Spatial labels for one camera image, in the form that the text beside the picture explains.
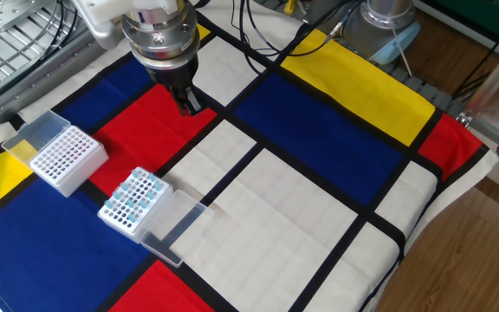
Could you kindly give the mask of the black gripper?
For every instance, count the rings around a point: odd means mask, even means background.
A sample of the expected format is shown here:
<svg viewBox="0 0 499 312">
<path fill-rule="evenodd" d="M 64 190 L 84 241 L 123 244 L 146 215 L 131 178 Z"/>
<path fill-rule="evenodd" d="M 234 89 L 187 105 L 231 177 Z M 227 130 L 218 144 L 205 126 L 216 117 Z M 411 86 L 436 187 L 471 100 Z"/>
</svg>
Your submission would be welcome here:
<svg viewBox="0 0 499 312">
<path fill-rule="evenodd" d="M 191 87 L 197 70 L 198 58 L 196 56 L 185 65 L 175 69 L 146 68 L 154 82 L 169 88 L 169 93 L 182 116 L 197 115 L 204 110 L 204 106 Z"/>
</svg>

